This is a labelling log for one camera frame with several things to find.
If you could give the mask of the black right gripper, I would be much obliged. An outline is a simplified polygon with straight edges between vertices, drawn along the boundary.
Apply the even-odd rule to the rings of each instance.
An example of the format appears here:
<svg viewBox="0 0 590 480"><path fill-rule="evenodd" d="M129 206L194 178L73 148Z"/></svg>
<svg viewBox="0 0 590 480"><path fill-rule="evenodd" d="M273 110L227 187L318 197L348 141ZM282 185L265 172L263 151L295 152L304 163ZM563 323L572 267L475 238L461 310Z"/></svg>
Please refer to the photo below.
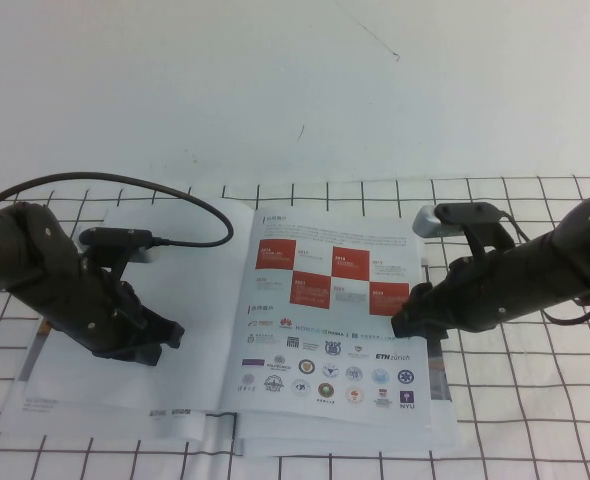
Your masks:
<svg viewBox="0 0 590 480"><path fill-rule="evenodd" d="M514 318L515 261L509 254L488 254L454 261L438 284L414 286L391 327L396 338L427 339L451 329L481 333Z"/></svg>

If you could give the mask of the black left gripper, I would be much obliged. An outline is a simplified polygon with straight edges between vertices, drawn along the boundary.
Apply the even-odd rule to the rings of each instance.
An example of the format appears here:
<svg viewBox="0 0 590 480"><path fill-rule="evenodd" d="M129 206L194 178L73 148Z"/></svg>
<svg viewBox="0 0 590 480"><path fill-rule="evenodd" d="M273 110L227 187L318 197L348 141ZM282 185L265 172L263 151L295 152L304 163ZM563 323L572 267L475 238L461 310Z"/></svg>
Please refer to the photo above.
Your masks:
<svg viewBox="0 0 590 480"><path fill-rule="evenodd" d="M132 288L85 256L72 274L53 276L48 286L40 314L97 357L156 366L163 345L181 345L179 323L142 306Z"/></svg>

